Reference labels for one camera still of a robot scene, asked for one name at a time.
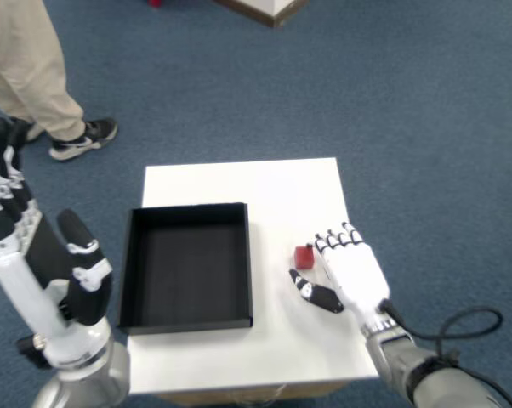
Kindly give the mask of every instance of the sneaker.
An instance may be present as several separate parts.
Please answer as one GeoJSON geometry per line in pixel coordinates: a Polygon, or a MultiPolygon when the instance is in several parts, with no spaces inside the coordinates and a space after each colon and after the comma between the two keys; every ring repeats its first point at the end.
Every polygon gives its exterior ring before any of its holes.
{"type": "Polygon", "coordinates": [[[36,122],[29,123],[17,117],[11,117],[10,120],[12,123],[23,122],[29,125],[29,130],[27,131],[26,135],[26,143],[34,142],[41,134],[44,133],[44,127],[39,126],[39,124],[36,122]]]}
{"type": "Polygon", "coordinates": [[[52,139],[48,153],[55,160],[73,159],[88,150],[100,149],[117,135],[118,125],[113,119],[86,122],[86,130],[79,138],[64,142],[52,139]]]}

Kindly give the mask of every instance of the black box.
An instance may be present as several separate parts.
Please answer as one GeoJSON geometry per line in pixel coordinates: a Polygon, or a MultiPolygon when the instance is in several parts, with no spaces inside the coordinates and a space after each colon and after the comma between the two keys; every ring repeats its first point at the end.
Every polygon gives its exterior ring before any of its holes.
{"type": "Polygon", "coordinates": [[[247,205],[132,210],[120,296],[128,334],[251,327],[247,205]]]}

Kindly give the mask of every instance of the khaki pants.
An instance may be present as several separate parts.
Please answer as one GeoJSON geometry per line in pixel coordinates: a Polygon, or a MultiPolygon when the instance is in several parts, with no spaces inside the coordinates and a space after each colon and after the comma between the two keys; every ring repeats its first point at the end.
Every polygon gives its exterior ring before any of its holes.
{"type": "Polygon", "coordinates": [[[84,132],[65,88],[65,61],[43,0],[0,0],[0,110],[59,140],[84,132]]]}

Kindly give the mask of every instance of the white shoe sole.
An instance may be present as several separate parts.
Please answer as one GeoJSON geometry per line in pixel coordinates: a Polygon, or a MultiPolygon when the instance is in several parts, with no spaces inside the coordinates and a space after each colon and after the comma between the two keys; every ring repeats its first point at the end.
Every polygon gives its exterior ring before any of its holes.
{"type": "Polygon", "coordinates": [[[99,142],[94,142],[92,144],[89,144],[87,146],[82,146],[82,147],[71,147],[70,149],[66,149],[66,150],[62,150],[62,151],[56,150],[53,147],[51,147],[50,150],[48,151],[48,153],[50,154],[50,156],[53,159],[55,159],[59,162],[64,162],[64,161],[67,161],[70,159],[74,159],[77,156],[83,155],[88,150],[97,150],[97,149],[101,149],[102,147],[108,145],[108,143],[111,142],[116,137],[117,132],[118,132],[118,126],[115,125],[115,127],[112,129],[111,134],[109,134],[106,138],[102,139],[99,142]]]}

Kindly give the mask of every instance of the white table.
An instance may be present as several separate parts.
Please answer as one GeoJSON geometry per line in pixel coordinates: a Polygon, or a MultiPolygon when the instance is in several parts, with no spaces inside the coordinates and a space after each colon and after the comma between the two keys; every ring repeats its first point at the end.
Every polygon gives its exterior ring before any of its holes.
{"type": "MultiPolygon", "coordinates": [[[[248,204],[254,326],[129,336],[130,393],[376,377],[350,313],[305,302],[288,274],[296,246],[347,220],[335,159],[146,168],[143,207],[239,201],[248,204]]],[[[304,275],[325,281],[318,269],[304,275]]]]}

